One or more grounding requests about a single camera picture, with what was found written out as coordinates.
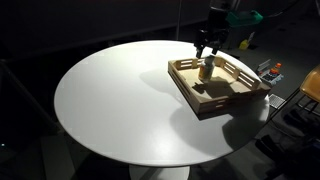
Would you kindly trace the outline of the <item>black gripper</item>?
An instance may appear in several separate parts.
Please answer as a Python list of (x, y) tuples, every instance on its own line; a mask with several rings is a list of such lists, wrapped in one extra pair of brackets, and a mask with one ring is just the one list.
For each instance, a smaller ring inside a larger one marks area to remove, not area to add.
[(207, 46), (210, 46), (212, 54), (216, 55), (227, 40), (229, 34), (229, 23), (226, 20), (227, 15), (227, 11), (215, 9), (209, 11), (206, 25), (196, 34), (195, 47), (198, 59), (201, 58), (203, 49)]

